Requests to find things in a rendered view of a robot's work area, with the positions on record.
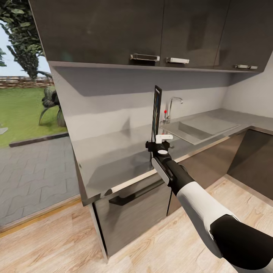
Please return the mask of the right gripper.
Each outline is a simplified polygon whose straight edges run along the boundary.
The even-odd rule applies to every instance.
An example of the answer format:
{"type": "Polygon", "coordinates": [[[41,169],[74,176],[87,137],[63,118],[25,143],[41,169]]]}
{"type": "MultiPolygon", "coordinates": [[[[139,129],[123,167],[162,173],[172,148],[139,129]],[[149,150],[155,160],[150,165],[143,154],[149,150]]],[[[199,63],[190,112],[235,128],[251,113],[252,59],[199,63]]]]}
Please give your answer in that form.
{"type": "Polygon", "coordinates": [[[155,142],[146,142],[146,149],[148,149],[149,152],[153,152],[154,153],[154,149],[156,147],[163,147],[165,148],[167,151],[168,151],[168,148],[170,147],[170,143],[165,141],[165,142],[162,142],[161,144],[156,144],[155,142]]]}

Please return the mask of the poster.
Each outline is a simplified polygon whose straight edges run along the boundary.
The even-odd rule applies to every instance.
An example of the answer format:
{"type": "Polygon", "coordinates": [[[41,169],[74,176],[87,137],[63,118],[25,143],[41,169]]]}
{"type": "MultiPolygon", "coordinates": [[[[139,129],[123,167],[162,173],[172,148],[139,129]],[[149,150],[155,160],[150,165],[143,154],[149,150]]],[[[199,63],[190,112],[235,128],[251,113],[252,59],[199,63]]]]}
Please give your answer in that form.
{"type": "Polygon", "coordinates": [[[155,85],[154,94],[154,110],[153,110],[153,122],[152,122],[152,142],[156,141],[156,135],[158,135],[159,118],[160,118],[160,106],[162,98],[162,89],[155,85]]]}

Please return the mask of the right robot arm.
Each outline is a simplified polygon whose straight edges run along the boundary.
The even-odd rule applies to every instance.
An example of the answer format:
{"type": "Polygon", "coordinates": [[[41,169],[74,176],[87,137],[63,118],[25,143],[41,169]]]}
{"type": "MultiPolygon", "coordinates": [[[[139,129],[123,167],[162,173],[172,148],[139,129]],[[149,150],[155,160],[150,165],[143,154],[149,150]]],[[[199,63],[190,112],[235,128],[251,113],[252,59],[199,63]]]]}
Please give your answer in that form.
{"type": "Polygon", "coordinates": [[[152,165],[186,211],[207,248],[225,258],[238,273],[273,273],[273,237],[243,224],[203,189],[168,153],[172,135],[146,142],[152,165]]]}

